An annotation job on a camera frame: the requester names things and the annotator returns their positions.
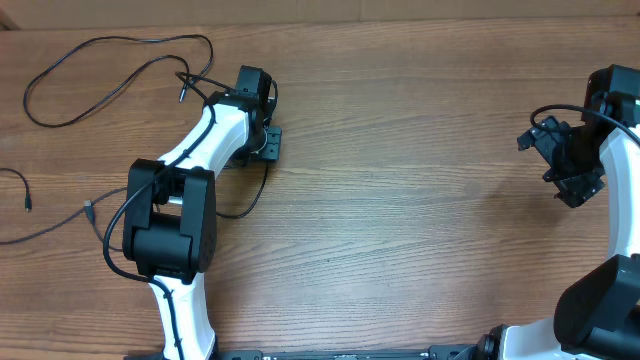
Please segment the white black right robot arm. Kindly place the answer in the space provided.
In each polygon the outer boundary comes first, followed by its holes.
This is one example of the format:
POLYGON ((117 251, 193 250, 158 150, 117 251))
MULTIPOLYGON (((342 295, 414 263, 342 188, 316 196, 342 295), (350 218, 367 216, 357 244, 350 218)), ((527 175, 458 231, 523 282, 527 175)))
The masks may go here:
POLYGON ((639 356, 639 72, 612 64, 588 77, 580 105, 532 111, 517 147, 535 150, 556 199, 577 209, 603 194, 601 264, 562 292, 551 316, 499 325, 452 359, 636 359, 639 356))

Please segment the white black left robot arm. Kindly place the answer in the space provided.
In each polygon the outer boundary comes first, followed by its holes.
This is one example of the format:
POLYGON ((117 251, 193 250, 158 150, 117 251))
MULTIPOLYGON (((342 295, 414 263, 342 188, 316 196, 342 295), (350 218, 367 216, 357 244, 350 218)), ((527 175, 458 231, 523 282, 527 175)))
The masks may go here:
POLYGON ((277 99, 267 72, 242 66, 234 86, 205 97, 200 120, 173 150, 129 169, 122 249, 156 298, 165 337, 158 359, 216 355, 204 284, 221 216, 215 182, 229 163, 278 161, 282 131, 270 124, 277 99))

